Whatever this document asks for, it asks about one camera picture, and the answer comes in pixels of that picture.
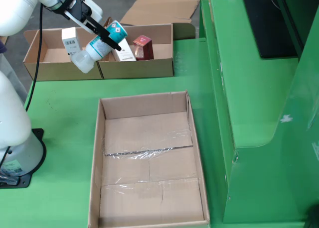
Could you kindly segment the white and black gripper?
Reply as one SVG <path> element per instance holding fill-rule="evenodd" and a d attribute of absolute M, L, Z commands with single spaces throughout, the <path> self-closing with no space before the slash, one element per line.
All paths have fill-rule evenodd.
<path fill-rule="evenodd" d="M 43 6 L 67 20 L 72 20 L 89 33 L 95 33 L 113 49 L 121 51 L 121 47 L 112 40 L 103 26 L 100 25 L 103 11 L 92 0 L 41 0 Z"/>

